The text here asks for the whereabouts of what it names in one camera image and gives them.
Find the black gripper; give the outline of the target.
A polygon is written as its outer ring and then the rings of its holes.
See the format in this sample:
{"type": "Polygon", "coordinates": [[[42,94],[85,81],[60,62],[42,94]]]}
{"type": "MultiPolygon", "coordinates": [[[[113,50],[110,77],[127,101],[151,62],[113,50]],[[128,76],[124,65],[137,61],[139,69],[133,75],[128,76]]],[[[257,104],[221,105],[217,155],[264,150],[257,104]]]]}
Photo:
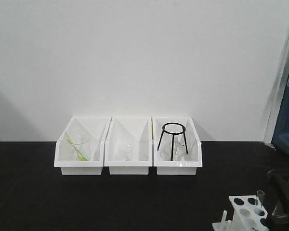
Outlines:
{"type": "Polygon", "coordinates": [[[261,219],[261,224],[268,231],[289,231],[289,174],[271,170],[268,179],[277,192],[278,202],[273,212],[261,219]]]}

